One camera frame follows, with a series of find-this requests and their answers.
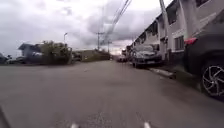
house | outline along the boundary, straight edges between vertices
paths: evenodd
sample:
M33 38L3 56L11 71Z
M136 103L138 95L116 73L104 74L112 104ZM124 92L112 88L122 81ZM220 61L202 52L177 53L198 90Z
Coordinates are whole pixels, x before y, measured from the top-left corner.
M42 58L41 49L38 45L23 43L19 50L22 51L22 56L30 62L40 62Z
M184 40L194 37L224 10L223 0L173 0L166 8L171 43L166 40L162 14L136 39L133 47L141 44L160 44L160 52L165 59L168 49L179 54L184 51Z
M22 51L22 56L28 57L32 55L34 52L40 53L41 50L37 45L32 45L32 44L26 44L23 43L20 47L19 50Z

road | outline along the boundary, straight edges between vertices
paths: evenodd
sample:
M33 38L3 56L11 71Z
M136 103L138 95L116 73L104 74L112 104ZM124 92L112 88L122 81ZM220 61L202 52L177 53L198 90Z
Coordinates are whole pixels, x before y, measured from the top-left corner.
M112 61L0 67L11 128L224 127L224 104L148 70Z

white road marking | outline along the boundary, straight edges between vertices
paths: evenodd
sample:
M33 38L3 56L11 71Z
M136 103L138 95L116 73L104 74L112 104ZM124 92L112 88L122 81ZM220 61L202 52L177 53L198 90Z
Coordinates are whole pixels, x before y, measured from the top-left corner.
M79 128L79 126L76 123L73 123L71 128Z
M148 122L145 122L145 123L144 123L144 128L151 128L151 126L149 125Z

sky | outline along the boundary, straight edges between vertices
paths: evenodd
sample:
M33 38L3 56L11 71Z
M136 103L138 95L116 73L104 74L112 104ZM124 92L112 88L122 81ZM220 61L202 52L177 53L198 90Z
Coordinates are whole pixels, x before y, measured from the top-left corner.
M164 0L168 5L172 0ZM97 47L125 0L0 0L0 53L19 56L22 43L65 42L74 50ZM132 0L109 39L120 53L160 13L159 0Z

car wheel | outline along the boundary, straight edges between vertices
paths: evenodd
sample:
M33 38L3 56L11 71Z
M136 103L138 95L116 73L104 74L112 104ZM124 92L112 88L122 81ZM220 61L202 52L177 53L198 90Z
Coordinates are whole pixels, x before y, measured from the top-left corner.
M139 64L135 64L135 68L140 69L141 66Z
M224 62L214 60L202 68L202 91L214 98L224 97Z
M134 68L139 68L139 65L138 65L137 63L135 63L135 62L132 62L132 66L133 66Z

